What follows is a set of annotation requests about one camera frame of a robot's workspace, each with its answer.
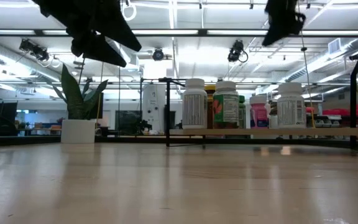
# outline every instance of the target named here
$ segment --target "ceiling pipe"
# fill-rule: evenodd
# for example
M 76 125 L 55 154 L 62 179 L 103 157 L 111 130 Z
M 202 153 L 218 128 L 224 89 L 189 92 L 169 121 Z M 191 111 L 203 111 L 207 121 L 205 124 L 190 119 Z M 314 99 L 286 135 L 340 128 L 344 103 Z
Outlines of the ceiling pipe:
M 39 65 L 37 62 L 31 61 L 19 55 L 11 50 L 8 50 L 2 46 L 0 46 L 0 59 L 4 61 L 7 65 L 18 64 L 22 65 L 24 68 L 30 71 L 36 71 L 38 74 L 41 74 L 44 77 L 47 77 L 55 82 L 59 81 L 60 74 Z

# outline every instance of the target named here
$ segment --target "white supplement bottle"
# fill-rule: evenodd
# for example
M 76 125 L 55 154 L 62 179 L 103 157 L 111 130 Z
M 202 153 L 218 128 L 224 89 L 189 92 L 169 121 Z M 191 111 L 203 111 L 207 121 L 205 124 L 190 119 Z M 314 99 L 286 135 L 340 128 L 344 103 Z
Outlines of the white supplement bottle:
M 186 80 L 186 91 L 182 104 L 183 129 L 203 129 L 207 125 L 207 94 L 204 80 L 191 78 Z
M 282 83 L 278 86 L 277 116 L 279 128 L 306 128 L 305 100 L 301 83 Z

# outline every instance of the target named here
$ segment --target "bottle label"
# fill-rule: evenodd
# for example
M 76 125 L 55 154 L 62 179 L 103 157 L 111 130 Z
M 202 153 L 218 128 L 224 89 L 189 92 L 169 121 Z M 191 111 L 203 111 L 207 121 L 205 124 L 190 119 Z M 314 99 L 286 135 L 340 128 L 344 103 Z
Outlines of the bottle label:
M 214 122 L 239 122 L 239 96 L 214 96 Z
M 284 100 L 277 103 L 278 125 L 305 124 L 305 104 L 301 100 Z
M 244 107 L 239 106 L 239 127 L 244 128 Z
M 269 126 L 266 109 L 263 110 L 251 109 L 250 126 L 251 128 L 254 127 L 266 128 Z
M 206 105 L 206 96 L 185 95 L 182 125 L 206 125 Z

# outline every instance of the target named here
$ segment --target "supplement bottle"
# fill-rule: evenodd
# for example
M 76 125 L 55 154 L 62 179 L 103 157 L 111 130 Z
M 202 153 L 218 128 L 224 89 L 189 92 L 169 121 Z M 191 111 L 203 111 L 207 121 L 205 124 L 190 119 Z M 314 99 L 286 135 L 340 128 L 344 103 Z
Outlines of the supplement bottle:
M 250 125 L 251 128 L 269 128 L 269 120 L 266 111 L 266 96 L 252 96 L 249 98 L 251 104 Z
M 246 98 L 244 96 L 239 96 L 239 128 L 246 128 L 246 106 L 244 102 Z
M 213 112 L 213 95 L 215 93 L 215 85 L 207 85 L 205 87 L 205 92 L 208 95 L 208 103 L 207 103 L 207 127 L 208 129 L 214 128 L 214 112 Z
M 306 128 L 305 101 L 301 83 L 282 83 L 278 86 L 277 116 L 279 128 Z
M 216 83 L 213 95 L 214 129 L 239 128 L 239 94 L 236 83 Z
M 187 79 L 186 91 L 183 93 L 182 128 L 206 128 L 206 106 L 207 94 L 204 91 L 204 80 L 200 78 Z

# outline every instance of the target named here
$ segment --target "ceiling-mounted camera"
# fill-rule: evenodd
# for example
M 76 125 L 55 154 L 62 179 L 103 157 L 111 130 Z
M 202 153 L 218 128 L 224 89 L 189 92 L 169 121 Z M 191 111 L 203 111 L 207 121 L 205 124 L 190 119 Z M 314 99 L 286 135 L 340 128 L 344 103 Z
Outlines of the ceiling-mounted camera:
M 30 53 L 37 60 L 41 62 L 46 62 L 49 60 L 48 49 L 41 47 L 40 45 L 33 43 L 29 39 L 22 39 L 19 49 L 25 53 Z
M 162 52 L 162 49 L 161 48 L 155 49 L 153 53 L 153 60 L 160 61 L 162 59 L 164 59 L 164 53 Z
M 240 60 L 240 57 L 242 55 L 245 55 L 247 58 L 245 60 Z M 229 62 L 246 62 L 248 61 L 248 54 L 244 51 L 244 44 L 242 43 L 242 40 L 236 40 L 233 44 L 232 48 L 230 48 L 229 56 L 227 56 L 227 59 Z

